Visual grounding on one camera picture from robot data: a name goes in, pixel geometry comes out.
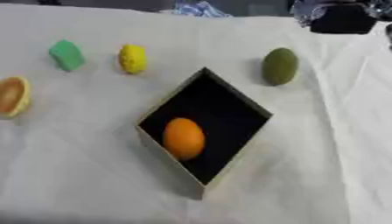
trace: green sponge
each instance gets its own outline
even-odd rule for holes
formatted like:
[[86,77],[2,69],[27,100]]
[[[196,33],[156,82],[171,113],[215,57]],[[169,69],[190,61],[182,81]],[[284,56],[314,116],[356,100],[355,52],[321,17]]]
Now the green sponge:
[[290,49],[277,48],[262,63],[262,76],[272,86],[291,81],[298,70],[298,57]]
[[85,60],[74,43],[61,40],[49,49],[49,54],[57,61],[59,67],[71,72],[81,66]]

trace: white cloth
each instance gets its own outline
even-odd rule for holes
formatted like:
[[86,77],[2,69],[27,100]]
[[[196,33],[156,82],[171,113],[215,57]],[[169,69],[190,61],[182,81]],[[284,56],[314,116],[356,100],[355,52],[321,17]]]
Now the white cloth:
[[[87,223],[387,223],[390,54],[381,28],[321,36],[282,17],[1,5],[0,77],[30,79],[33,104],[0,123],[0,209]],[[87,64],[59,70],[47,51],[60,39]],[[116,66],[126,43],[146,49],[138,76]],[[301,58],[298,77],[266,87],[261,61],[280,46]],[[207,199],[194,201],[133,125],[204,66],[274,117]]]

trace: orange half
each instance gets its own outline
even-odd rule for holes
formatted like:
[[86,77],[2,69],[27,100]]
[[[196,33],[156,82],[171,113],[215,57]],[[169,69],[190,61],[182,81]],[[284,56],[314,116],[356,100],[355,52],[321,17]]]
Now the orange half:
[[30,104],[30,82],[21,76],[0,80],[0,115],[11,118]]

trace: cardboard box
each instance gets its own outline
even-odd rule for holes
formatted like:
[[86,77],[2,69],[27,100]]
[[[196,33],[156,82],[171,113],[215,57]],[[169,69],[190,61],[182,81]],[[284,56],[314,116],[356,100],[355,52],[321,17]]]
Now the cardboard box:
[[[235,163],[245,144],[272,114],[207,68],[183,82],[137,124],[145,146],[192,188],[197,198],[215,186]],[[179,162],[162,145],[166,124],[176,117],[196,122],[206,147],[196,158]]]

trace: orange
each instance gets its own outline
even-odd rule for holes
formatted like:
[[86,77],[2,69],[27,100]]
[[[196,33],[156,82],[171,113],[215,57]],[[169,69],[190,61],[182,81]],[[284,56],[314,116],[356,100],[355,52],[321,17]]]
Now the orange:
[[0,114],[9,114],[18,105],[25,91],[24,83],[11,77],[0,82]]
[[186,118],[171,120],[164,130],[164,147],[177,159],[197,157],[203,150],[206,138],[197,123]]

